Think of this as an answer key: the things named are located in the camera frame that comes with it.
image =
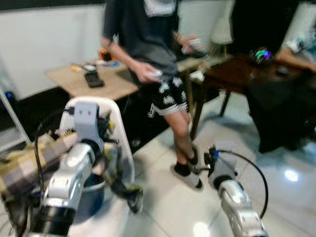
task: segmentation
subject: dark wooden table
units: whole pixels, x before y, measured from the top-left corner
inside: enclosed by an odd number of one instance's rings
[[[220,112],[220,116],[223,116],[231,92],[245,94],[246,88],[252,84],[291,80],[297,78],[302,72],[299,69],[288,68],[289,74],[283,76],[277,73],[279,66],[280,64],[277,62],[272,62],[268,66],[255,66],[250,63],[246,55],[238,55],[207,70],[204,74],[205,78],[197,101],[191,129],[191,138],[194,139],[196,137],[198,123],[208,89],[218,88],[226,90],[226,96]]]

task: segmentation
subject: person's arm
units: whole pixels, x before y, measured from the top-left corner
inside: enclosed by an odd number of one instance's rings
[[[179,34],[178,32],[174,31],[173,32],[173,37],[174,39],[178,42],[178,44],[180,44],[182,47],[184,47],[185,51],[188,54],[192,54],[194,53],[194,48],[190,45],[190,41],[191,40],[195,40],[197,39],[196,35],[191,35],[191,36],[183,36],[181,34]]]
[[[117,43],[103,37],[101,40],[102,47],[114,55],[120,62],[124,63],[131,71],[133,71],[141,83],[160,82],[149,72],[156,72],[157,69],[148,63],[139,62],[129,56]]]
[[[284,63],[290,65],[292,67],[300,68],[300,69],[310,69],[316,73],[316,64],[304,62],[296,58],[290,48],[285,47],[281,49],[275,57],[280,63]]]

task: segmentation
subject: black cloth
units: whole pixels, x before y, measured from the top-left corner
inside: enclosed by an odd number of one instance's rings
[[[119,44],[138,61],[161,70],[163,79],[173,79],[178,74],[176,57],[171,48],[173,31],[178,29],[178,1],[172,16],[148,17],[144,0],[109,0],[106,5],[103,36],[113,40],[118,35]]]
[[[307,135],[306,122],[316,115],[316,77],[304,72],[292,81],[248,88],[250,114],[260,135],[259,151],[269,152]]]

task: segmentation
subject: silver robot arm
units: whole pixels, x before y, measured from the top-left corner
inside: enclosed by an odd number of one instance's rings
[[[52,176],[41,202],[39,214],[28,237],[66,237],[92,165],[102,154],[104,142],[98,132],[99,107],[81,102],[74,108],[78,140]]]
[[[253,209],[247,193],[235,180],[236,159],[219,158],[215,148],[204,155],[208,180],[211,187],[218,190],[221,206],[231,224],[235,237],[268,237],[261,218]]]

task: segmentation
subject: table leg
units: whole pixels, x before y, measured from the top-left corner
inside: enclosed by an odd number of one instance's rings
[[[199,122],[199,118],[201,116],[203,104],[204,104],[204,101],[206,98],[206,93],[207,93],[207,86],[203,83],[202,88],[201,88],[201,92],[200,92],[198,100],[197,100],[196,112],[194,114],[193,124],[192,124],[192,128],[191,128],[191,133],[190,133],[192,140],[195,139],[196,134],[197,134],[198,122]]]
[[[187,69],[185,72],[185,84],[188,96],[188,106],[189,106],[189,113],[193,116],[193,92],[192,92],[192,83],[190,80],[190,69]]]
[[[221,112],[220,112],[220,117],[222,117],[225,113],[229,98],[231,96],[231,92],[230,91],[226,91],[226,95],[225,95],[225,99],[221,108]]]

